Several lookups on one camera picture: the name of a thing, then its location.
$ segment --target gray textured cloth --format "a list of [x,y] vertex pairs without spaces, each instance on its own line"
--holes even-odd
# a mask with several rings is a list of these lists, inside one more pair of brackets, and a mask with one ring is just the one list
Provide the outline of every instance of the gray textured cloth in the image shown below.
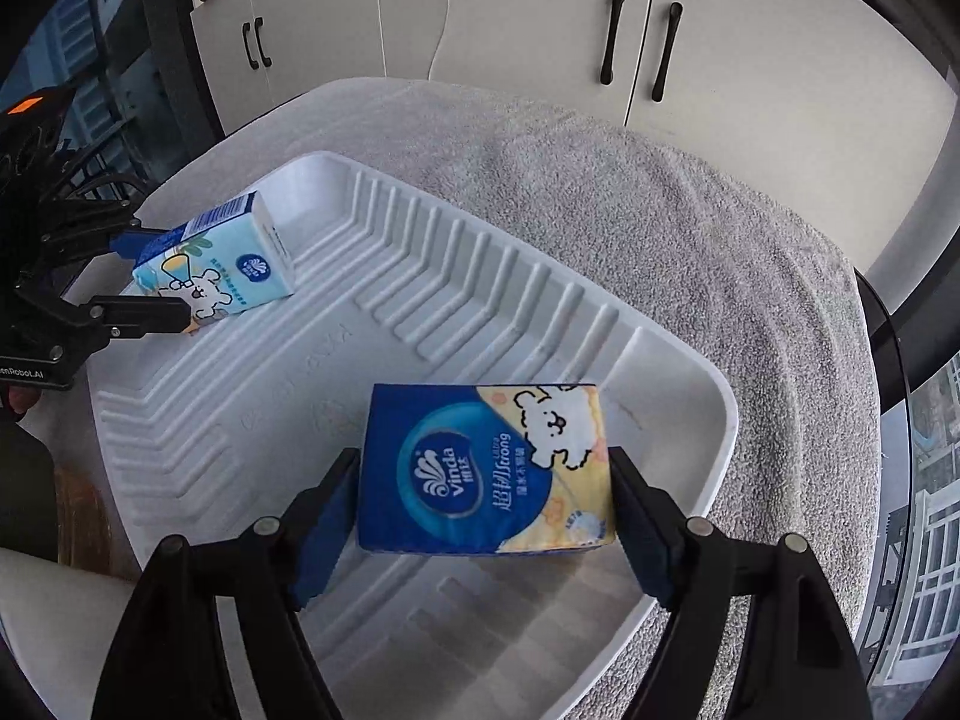
[[[626,129],[390,79],[328,84],[258,119],[163,185],[141,218],[178,224],[320,149],[529,242],[712,360],[733,387],[740,433],[710,516],[738,538],[805,533],[856,624],[877,526],[880,401],[853,269],[834,244],[763,194]],[[706,717],[722,714],[745,613],[734,605]],[[620,717],[663,624],[651,615],[571,716]]]

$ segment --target white cartoon dog illustration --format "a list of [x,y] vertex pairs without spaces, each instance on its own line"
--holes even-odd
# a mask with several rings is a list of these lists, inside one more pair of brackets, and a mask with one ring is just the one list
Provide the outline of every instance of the white cartoon dog illustration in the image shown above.
[[570,470],[582,469],[593,451],[596,428],[589,395],[580,386],[535,386],[514,396],[523,410],[520,424],[530,443],[530,460],[542,469],[555,461]]
[[190,274],[190,260],[185,254],[175,254],[163,261],[160,269],[170,276],[170,284],[157,291],[162,298],[182,298],[197,319],[210,319],[216,313],[214,306],[233,303],[233,295],[217,289],[220,274],[207,268],[201,275]]

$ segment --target tissue pack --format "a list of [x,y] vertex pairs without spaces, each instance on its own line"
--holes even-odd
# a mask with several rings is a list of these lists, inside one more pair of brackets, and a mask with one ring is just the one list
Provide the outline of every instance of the tissue pack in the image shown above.
[[374,552],[490,555],[613,541],[592,385],[376,385],[358,541]]
[[146,295],[190,305],[187,331],[293,293],[293,266],[258,191],[157,236],[133,279]]

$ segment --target black door handle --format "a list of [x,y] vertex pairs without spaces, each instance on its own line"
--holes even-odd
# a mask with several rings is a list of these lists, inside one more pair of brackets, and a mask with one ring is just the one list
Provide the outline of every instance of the black door handle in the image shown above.
[[250,41],[247,40],[247,36],[250,34],[250,22],[243,22],[243,28],[240,31],[243,32],[243,48],[244,51],[247,52],[247,61],[250,62],[250,69],[259,70],[260,63],[250,55]]
[[656,80],[654,81],[654,91],[650,98],[654,103],[659,103],[664,99],[664,86],[666,85],[666,69],[670,66],[670,55],[673,52],[673,41],[677,37],[677,28],[680,26],[680,16],[683,15],[683,6],[679,2],[670,4],[670,23],[666,25],[666,42],[664,43],[664,56],[661,57],[661,67],[656,71]]
[[260,28],[263,26],[263,17],[257,16],[253,19],[253,34],[256,36],[256,50],[260,52],[260,58],[263,60],[263,66],[269,68],[274,64],[274,60],[270,59],[268,56],[263,55],[263,46],[260,45]]
[[600,83],[610,86],[613,83],[613,44],[616,43],[616,28],[620,24],[620,9],[624,0],[613,0],[610,7],[610,31],[607,33],[607,50],[603,55],[603,67],[600,68]]

